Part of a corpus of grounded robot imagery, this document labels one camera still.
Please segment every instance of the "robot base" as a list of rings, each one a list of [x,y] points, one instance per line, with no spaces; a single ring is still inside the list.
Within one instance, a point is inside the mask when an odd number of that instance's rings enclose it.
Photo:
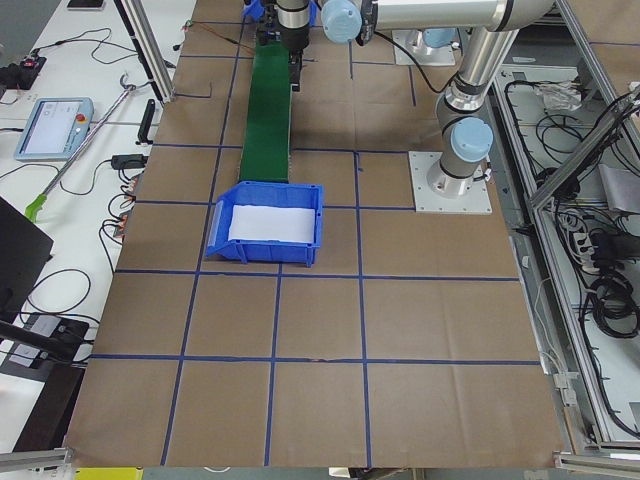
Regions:
[[[394,30],[393,39],[402,46],[407,43],[407,37],[412,30]],[[393,47],[396,57],[396,65],[413,65],[409,57],[402,53],[398,48]],[[450,46],[440,48],[423,48],[418,53],[412,55],[416,58],[420,65],[431,67],[451,67],[456,64],[453,56],[453,49]]]
[[[427,181],[427,172],[441,155],[440,152],[409,152],[416,212],[490,215],[493,210],[484,181],[473,182],[467,194],[456,199],[444,198],[431,189]],[[478,167],[474,176],[480,175],[482,175],[482,169]]]

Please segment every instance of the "power adapter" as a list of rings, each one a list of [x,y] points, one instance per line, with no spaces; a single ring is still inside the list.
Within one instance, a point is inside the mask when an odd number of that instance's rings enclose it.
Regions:
[[[111,167],[114,170],[128,170],[132,168],[144,168],[149,157],[141,153],[128,155],[114,155],[111,157]]]

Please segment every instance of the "blue plastic tray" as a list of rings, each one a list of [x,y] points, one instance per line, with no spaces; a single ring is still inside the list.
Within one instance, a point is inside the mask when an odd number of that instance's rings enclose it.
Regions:
[[[287,262],[304,263],[310,267],[316,260],[316,253],[322,241],[323,201],[322,185],[241,182],[218,198],[205,256],[220,254],[242,263]],[[313,209],[316,212],[314,242],[229,240],[229,227],[235,205]]]

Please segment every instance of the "white desk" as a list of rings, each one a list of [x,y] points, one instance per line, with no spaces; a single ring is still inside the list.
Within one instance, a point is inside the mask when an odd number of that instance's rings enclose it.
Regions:
[[[182,42],[180,27],[190,18],[195,0],[146,0],[147,15],[158,39],[164,58],[177,62],[179,52],[172,46]],[[85,30],[110,27],[110,41],[131,46],[115,6],[107,0],[102,12],[68,12],[66,2],[61,2],[35,46],[46,45],[72,37]],[[128,82],[146,82],[144,71],[137,58],[133,57],[114,65],[101,65],[90,57],[97,44],[71,43],[42,52],[47,63],[32,90],[18,95],[13,105],[0,105],[0,128],[24,127],[35,101],[42,97],[87,96],[94,102],[94,121],[98,120],[122,92],[120,76],[126,71]],[[103,47],[100,58],[112,59],[125,54],[121,49]],[[16,93],[9,91],[2,101],[11,102]],[[69,170],[63,184],[72,191],[86,191],[91,185],[94,168],[113,154],[149,154],[150,147],[135,145],[138,125],[142,119],[147,99],[154,98],[151,87],[135,91],[112,116],[96,136],[88,150]],[[159,121],[161,109],[156,111],[154,122]],[[22,165],[13,159],[19,133],[0,133],[0,175]],[[49,183],[55,171],[44,167],[29,167],[0,180],[0,195],[19,211],[31,203]],[[87,299],[72,313],[100,318],[111,284],[111,272],[107,258],[98,240],[98,228],[108,217],[107,202],[120,193],[117,172],[107,165],[98,170],[93,192],[86,196],[73,196],[59,188],[49,195],[43,210],[38,215],[37,225],[54,240],[53,258],[45,266],[42,276],[63,268],[78,268],[91,278],[92,286]],[[112,259],[117,261],[119,248],[107,240]],[[34,292],[34,301],[41,308],[57,310],[73,305],[82,296],[86,280],[79,274],[62,274],[51,279]],[[95,328],[89,330],[87,338],[95,336]],[[3,342],[1,350],[10,344]],[[78,352],[77,359],[88,354],[86,346]],[[42,384],[6,375],[0,375],[0,452],[10,452],[20,435],[24,423],[42,389]],[[31,478],[33,472],[0,474],[0,478]]]

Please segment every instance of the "green conveyor belt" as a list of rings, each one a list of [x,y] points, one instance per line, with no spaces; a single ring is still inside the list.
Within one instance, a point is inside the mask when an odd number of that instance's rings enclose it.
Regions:
[[[240,181],[289,181],[289,54],[280,43],[256,45]]]

